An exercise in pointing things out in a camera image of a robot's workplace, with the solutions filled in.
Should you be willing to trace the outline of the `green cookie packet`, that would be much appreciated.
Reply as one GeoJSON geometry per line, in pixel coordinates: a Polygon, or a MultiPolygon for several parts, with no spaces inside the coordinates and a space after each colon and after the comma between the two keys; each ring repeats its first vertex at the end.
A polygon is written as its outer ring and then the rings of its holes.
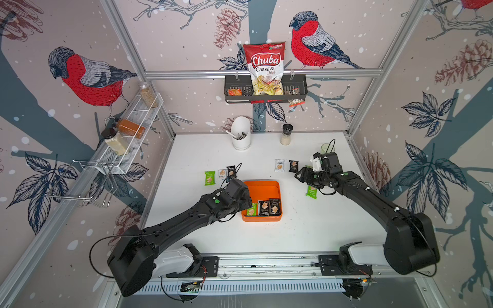
{"type": "Polygon", "coordinates": [[[306,191],[306,196],[312,198],[312,199],[317,199],[317,192],[318,189],[313,187],[313,186],[308,186],[307,191],[306,191]]]}
{"type": "Polygon", "coordinates": [[[215,184],[215,171],[206,171],[205,172],[205,186],[214,186],[215,184]]]}
{"type": "Polygon", "coordinates": [[[258,215],[258,204],[253,203],[251,208],[246,211],[246,216],[257,216],[258,215]]]}

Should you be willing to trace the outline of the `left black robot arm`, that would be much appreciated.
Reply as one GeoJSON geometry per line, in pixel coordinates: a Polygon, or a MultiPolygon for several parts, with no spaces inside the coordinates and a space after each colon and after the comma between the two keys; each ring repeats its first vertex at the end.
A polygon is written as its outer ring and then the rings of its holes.
{"type": "Polygon", "coordinates": [[[224,189],[202,195],[183,213],[157,225],[129,228],[118,241],[107,264],[123,296],[131,296],[151,279],[157,265],[154,260],[188,234],[252,205],[247,185],[233,179],[224,189]]]}

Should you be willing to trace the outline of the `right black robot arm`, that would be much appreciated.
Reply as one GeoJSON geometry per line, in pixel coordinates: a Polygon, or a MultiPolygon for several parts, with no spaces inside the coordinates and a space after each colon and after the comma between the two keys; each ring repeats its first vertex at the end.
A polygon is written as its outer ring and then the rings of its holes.
{"type": "Polygon", "coordinates": [[[407,275],[440,262],[440,254],[431,219],[423,214],[412,214],[370,188],[352,171],[314,172],[303,167],[295,173],[302,183],[317,188],[330,187],[354,201],[386,231],[383,256],[397,273],[407,275]]]}

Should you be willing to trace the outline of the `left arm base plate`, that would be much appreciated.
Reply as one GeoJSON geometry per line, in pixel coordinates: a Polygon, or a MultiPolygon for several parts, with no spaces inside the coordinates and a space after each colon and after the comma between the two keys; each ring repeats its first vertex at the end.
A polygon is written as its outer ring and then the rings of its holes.
{"type": "Polygon", "coordinates": [[[217,256],[202,257],[182,273],[168,273],[166,278],[209,278],[218,276],[220,258],[217,256]]]}

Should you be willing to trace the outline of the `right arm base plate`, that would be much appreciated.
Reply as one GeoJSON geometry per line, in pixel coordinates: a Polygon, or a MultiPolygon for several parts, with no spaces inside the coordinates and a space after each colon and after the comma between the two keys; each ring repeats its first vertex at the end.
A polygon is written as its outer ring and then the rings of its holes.
{"type": "Polygon", "coordinates": [[[371,265],[359,265],[354,263],[350,257],[340,257],[339,255],[319,255],[316,266],[320,268],[322,276],[328,277],[373,275],[371,265]]]}

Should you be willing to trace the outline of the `orange storage box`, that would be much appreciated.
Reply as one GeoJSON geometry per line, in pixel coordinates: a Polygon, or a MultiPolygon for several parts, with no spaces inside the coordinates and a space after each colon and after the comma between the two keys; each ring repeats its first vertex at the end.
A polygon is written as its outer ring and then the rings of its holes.
{"type": "MultiPolygon", "coordinates": [[[[249,188],[252,204],[257,203],[259,200],[269,200],[271,198],[279,198],[281,200],[281,188],[277,181],[274,180],[248,180],[245,184],[249,188]]],[[[279,222],[282,218],[280,216],[246,216],[247,210],[241,212],[241,217],[244,222],[279,222]]]]}

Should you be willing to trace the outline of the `white drycake cookie packet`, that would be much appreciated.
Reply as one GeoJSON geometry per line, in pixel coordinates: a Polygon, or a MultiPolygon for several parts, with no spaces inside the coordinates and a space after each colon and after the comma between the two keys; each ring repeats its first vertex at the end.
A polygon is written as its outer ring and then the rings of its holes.
{"type": "Polygon", "coordinates": [[[275,172],[285,172],[285,160],[276,159],[275,160],[275,172]]]}

